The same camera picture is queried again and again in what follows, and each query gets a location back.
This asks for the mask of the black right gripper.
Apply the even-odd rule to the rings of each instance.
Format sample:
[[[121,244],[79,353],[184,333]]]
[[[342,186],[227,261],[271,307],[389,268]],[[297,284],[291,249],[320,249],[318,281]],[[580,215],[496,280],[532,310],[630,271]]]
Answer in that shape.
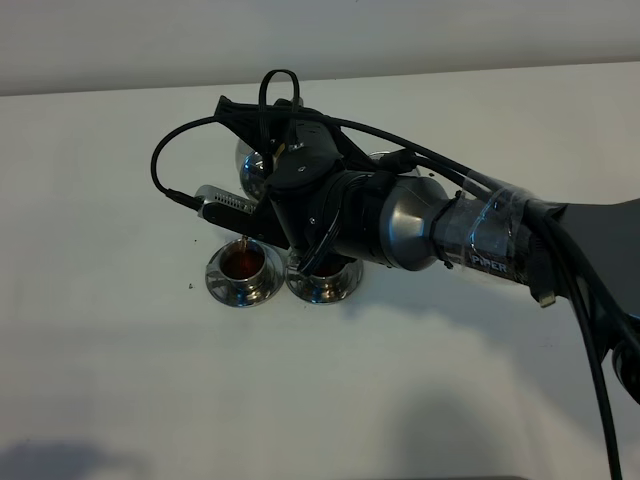
[[[215,110],[223,126],[265,157],[280,144],[350,139],[314,109],[295,110],[280,99],[265,109],[220,97]],[[330,252],[381,265],[389,264],[380,239],[383,205],[395,184],[391,173],[347,171],[306,195],[269,200],[292,248],[307,263]]]

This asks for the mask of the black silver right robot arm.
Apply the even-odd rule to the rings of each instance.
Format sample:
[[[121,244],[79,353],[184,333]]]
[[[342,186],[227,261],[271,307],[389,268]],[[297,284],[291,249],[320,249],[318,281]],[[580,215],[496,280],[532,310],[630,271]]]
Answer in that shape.
[[[639,393],[639,204],[545,202],[388,132],[288,100],[221,97],[217,121],[261,154],[252,214],[222,225],[291,247],[310,276],[361,259],[419,271],[441,262],[574,306],[597,360]]]

